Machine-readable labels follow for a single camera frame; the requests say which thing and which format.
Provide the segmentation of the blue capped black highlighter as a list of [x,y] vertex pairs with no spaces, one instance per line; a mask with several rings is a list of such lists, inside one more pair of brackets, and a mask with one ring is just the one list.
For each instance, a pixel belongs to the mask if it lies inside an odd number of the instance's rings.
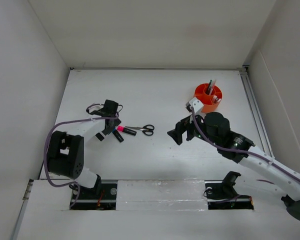
[[122,135],[119,133],[119,131],[117,129],[114,129],[112,131],[112,134],[115,136],[115,138],[122,143],[124,141],[124,138],[122,137]]

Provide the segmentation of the pink capped black highlighter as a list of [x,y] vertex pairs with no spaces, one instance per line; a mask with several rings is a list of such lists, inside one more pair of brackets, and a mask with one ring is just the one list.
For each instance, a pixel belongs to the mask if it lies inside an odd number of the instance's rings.
[[116,129],[117,129],[118,132],[125,133],[125,134],[128,134],[130,136],[136,136],[137,135],[137,132],[135,130],[129,129],[129,128],[121,126],[121,125],[119,125]]

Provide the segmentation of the black handled scissors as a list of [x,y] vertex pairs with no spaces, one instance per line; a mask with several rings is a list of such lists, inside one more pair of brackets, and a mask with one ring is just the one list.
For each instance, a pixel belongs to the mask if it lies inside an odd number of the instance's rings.
[[125,126],[125,127],[131,130],[141,131],[146,136],[152,136],[155,130],[155,127],[152,124],[147,124],[142,127],[139,126]]

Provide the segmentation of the pink pencil sharpener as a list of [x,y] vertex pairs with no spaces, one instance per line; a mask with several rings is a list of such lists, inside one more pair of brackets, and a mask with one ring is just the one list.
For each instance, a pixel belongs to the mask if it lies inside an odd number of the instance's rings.
[[221,101],[221,98],[219,98],[217,95],[214,95],[213,97],[212,97],[212,103],[213,104],[217,104],[217,103],[219,103]]

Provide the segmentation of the green gel pen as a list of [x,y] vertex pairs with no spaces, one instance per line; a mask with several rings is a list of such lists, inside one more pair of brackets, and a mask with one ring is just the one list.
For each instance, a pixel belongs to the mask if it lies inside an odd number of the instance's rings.
[[209,85],[208,85],[207,92],[206,92],[208,95],[210,94],[210,89],[211,89],[212,82],[213,82],[213,80],[211,79],[209,81]]

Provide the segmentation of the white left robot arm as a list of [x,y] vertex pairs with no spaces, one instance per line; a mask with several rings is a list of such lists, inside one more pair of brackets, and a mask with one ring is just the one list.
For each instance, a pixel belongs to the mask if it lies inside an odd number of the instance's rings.
[[121,123],[118,107],[107,99],[103,104],[87,107],[89,118],[64,121],[48,133],[44,144],[44,171],[49,183],[57,187],[50,173],[71,179],[75,191],[84,191],[90,198],[97,198],[102,191],[101,177],[85,166],[85,144],[93,138],[103,141]]

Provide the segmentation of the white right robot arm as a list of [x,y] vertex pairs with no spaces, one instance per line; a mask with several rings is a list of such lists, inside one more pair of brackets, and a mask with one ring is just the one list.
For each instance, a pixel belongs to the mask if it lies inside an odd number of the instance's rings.
[[231,130],[230,122],[219,112],[202,117],[192,114],[176,123],[167,134],[181,145],[183,133],[187,141],[201,139],[217,149],[224,158],[249,168],[263,176],[281,190],[286,211],[300,221],[300,173],[268,155],[252,140]]

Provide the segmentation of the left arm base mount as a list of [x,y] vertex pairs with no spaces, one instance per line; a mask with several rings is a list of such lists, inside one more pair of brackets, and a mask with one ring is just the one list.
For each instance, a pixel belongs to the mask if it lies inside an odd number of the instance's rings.
[[96,188],[72,189],[70,209],[78,211],[114,211],[117,205],[118,181],[101,180]]

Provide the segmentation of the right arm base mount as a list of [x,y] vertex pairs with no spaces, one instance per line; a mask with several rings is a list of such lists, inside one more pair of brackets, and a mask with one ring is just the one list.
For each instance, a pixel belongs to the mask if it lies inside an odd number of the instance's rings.
[[222,180],[205,180],[203,196],[208,210],[254,210],[252,197],[238,194],[234,188],[239,172],[230,171]]

